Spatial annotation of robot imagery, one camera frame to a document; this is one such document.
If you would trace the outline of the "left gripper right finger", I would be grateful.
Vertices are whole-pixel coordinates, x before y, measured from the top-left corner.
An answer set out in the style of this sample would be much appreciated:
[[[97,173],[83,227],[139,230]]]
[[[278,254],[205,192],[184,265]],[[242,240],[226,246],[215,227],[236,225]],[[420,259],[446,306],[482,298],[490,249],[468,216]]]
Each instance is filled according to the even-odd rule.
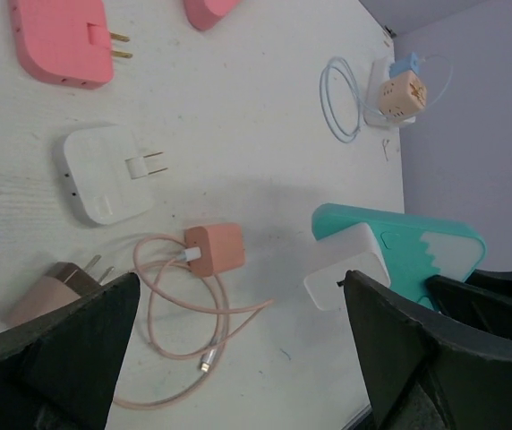
[[[369,429],[512,429],[512,340],[401,297],[359,271],[342,282]]]

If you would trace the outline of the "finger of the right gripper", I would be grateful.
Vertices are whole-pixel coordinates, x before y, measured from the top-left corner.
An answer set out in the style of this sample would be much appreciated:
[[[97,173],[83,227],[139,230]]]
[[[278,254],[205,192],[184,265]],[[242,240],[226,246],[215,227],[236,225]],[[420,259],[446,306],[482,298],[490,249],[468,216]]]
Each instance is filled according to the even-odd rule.
[[[434,275],[425,287],[444,315],[512,340],[512,271],[476,270],[465,281]]]

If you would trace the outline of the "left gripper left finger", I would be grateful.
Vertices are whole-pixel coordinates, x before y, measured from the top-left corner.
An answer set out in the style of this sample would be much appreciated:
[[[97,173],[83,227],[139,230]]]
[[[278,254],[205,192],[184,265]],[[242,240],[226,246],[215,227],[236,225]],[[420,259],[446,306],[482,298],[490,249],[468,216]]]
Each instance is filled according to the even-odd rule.
[[[127,273],[0,332],[0,429],[103,429],[141,297]]]

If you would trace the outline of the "beige pink charger plug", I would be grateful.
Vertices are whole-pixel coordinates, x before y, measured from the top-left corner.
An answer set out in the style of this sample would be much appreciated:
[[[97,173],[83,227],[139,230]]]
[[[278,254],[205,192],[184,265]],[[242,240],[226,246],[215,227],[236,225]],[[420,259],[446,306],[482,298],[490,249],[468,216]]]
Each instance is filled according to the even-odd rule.
[[[57,262],[42,275],[11,308],[4,322],[10,328],[34,320],[88,295],[104,284],[115,267],[108,267],[100,276],[91,271],[100,261],[99,254],[81,267],[74,262]]]

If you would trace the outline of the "teal triangular socket adapter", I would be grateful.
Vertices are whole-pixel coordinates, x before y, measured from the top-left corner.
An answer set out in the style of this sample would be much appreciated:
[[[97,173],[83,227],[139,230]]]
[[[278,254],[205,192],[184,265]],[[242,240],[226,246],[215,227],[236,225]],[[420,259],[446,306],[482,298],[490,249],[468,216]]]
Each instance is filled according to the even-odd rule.
[[[465,281],[486,254],[482,237],[463,222],[334,203],[315,210],[311,230],[320,240],[361,223],[380,246],[391,290],[432,310],[437,306],[424,281],[435,275]]]

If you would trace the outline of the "white square charger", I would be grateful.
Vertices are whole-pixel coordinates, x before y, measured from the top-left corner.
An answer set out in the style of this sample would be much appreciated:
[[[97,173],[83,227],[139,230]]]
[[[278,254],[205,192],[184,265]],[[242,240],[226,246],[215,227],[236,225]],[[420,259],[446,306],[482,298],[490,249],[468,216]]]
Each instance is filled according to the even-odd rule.
[[[340,284],[348,271],[360,271],[389,288],[391,279],[370,226],[358,223],[314,243],[306,254],[303,284],[321,311],[345,304]]]

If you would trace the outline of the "orange plug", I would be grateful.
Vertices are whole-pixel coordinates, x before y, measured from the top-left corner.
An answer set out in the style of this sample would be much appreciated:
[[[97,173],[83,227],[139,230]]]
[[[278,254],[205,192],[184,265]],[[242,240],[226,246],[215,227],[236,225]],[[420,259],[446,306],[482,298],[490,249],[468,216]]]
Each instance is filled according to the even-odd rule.
[[[184,231],[186,250],[198,248],[199,257],[188,257],[192,273],[207,278],[242,267],[245,249],[241,226],[221,223],[187,228]]]

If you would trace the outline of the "white plug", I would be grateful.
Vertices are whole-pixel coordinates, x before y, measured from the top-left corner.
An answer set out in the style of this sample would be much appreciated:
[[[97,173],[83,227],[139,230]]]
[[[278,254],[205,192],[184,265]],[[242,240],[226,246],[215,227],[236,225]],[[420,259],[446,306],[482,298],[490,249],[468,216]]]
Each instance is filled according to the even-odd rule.
[[[154,206],[148,177],[163,172],[143,153],[132,131],[121,125],[76,130],[55,144],[52,156],[73,215],[90,227],[132,219]]]

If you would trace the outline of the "pink triangular socket adapter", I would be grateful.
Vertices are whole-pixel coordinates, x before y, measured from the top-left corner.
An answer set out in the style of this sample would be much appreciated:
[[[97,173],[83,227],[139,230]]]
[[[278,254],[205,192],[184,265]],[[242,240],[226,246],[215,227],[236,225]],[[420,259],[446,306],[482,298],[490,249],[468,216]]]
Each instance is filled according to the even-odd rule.
[[[224,19],[241,0],[184,0],[186,17],[194,29],[210,30]]]

